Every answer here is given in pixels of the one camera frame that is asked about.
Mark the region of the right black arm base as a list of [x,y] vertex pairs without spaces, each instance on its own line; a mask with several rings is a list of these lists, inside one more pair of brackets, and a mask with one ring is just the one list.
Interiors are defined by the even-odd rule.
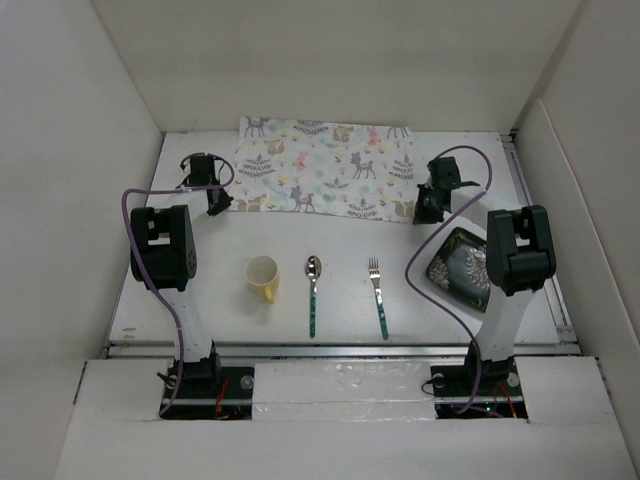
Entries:
[[515,358],[477,363],[473,348],[460,365],[432,365],[421,390],[437,420],[527,419]]

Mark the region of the floral animal print cloth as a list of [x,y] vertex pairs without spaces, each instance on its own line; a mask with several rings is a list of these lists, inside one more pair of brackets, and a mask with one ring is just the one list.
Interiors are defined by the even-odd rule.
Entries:
[[236,212],[408,223],[426,162],[407,127],[243,117],[229,189]]

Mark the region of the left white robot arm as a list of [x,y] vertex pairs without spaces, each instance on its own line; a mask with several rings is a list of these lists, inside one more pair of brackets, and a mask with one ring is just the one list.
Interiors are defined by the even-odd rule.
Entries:
[[220,390],[223,373],[188,287],[198,266],[191,216],[213,217],[231,206],[233,198],[218,179],[227,164],[211,153],[191,154],[180,162],[187,176],[169,193],[171,200],[124,212],[132,274],[161,303],[174,337],[174,365],[162,379],[171,388],[189,385],[205,397]]

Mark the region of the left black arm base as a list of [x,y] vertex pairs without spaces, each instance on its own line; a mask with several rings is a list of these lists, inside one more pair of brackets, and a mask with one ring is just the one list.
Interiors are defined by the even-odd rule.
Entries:
[[223,366],[217,353],[185,363],[177,384],[178,361],[157,376],[164,383],[159,417],[165,420],[250,420],[255,368]]

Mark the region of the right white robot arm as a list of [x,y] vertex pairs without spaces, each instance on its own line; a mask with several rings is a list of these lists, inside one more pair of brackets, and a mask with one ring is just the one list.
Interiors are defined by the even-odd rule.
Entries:
[[428,163],[429,181],[418,186],[413,222],[437,224],[444,215],[460,215],[486,234],[485,261],[490,299],[488,317],[475,335],[462,369],[462,381],[483,394],[507,373],[515,337],[534,293],[556,271],[556,256],[547,211],[524,206],[461,180],[453,157]]

